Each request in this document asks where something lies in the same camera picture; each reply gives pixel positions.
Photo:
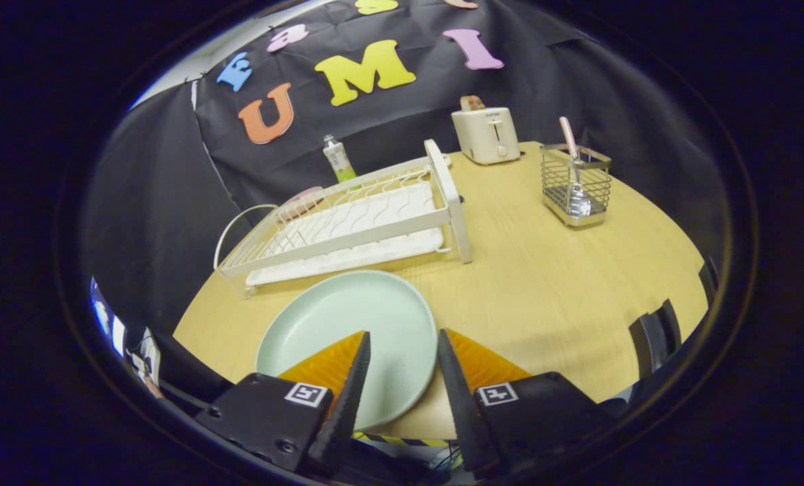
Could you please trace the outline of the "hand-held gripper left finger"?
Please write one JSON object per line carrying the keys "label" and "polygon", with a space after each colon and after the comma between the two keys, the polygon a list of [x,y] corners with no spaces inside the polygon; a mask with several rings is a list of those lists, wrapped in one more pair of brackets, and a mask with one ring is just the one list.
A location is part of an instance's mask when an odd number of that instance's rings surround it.
{"label": "hand-held gripper left finger", "polygon": [[331,473],[348,452],[370,359],[371,336],[359,330],[278,377],[247,375],[196,421],[291,473]]}

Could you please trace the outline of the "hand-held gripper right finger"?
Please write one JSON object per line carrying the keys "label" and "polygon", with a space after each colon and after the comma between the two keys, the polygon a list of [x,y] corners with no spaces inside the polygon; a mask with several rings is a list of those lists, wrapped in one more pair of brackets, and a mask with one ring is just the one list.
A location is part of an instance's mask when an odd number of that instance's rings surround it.
{"label": "hand-held gripper right finger", "polygon": [[597,403],[561,373],[532,375],[453,329],[439,332],[437,358],[464,468],[478,477],[565,464],[629,406],[627,394]]}

